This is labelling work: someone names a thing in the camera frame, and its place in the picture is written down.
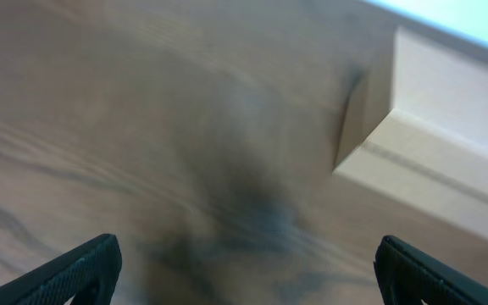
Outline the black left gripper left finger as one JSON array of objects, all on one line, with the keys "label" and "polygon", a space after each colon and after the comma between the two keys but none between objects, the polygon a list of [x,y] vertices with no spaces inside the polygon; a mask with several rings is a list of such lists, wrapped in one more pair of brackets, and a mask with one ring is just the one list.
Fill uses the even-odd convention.
[{"label": "black left gripper left finger", "polygon": [[109,305],[121,268],[117,237],[102,234],[0,286],[0,305]]}]

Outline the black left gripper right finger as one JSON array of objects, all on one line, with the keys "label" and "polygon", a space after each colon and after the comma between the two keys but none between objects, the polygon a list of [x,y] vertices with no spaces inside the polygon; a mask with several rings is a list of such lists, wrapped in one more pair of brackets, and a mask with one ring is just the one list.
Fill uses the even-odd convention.
[{"label": "black left gripper right finger", "polygon": [[385,305],[488,305],[488,287],[395,236],[382,238],[374,272]]}]

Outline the cardboard box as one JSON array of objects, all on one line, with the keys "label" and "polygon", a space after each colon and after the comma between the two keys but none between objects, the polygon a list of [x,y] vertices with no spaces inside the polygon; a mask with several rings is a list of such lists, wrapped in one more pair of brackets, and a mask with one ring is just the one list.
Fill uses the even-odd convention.
[{"label": "cardboard box", "polygon": [[488,241],[488,64],[396,30],[351,93],[334,171]]}]

